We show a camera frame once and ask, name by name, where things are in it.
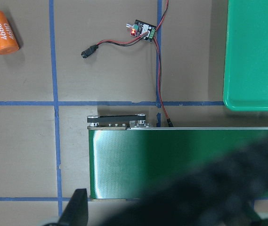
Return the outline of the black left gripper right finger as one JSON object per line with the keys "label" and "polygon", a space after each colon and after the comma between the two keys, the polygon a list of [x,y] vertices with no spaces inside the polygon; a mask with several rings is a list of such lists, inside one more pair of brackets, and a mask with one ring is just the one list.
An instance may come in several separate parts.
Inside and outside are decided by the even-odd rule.
{"label": "black left gripper right finger", "polygon": [[268,137],[192,171],[102,222],[104,226],[216,226],[246,214],[268,226],[248,203],[268,191]]}

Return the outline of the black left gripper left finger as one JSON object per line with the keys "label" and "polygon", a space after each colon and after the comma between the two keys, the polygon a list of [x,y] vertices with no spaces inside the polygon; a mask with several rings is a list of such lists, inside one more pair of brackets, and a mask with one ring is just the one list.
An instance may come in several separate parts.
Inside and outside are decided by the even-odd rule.
{"label": "black left gripper left finger", "polygon": [[87,189],[76,189],[58,220],[59,226],[86,226],[88,224]]}

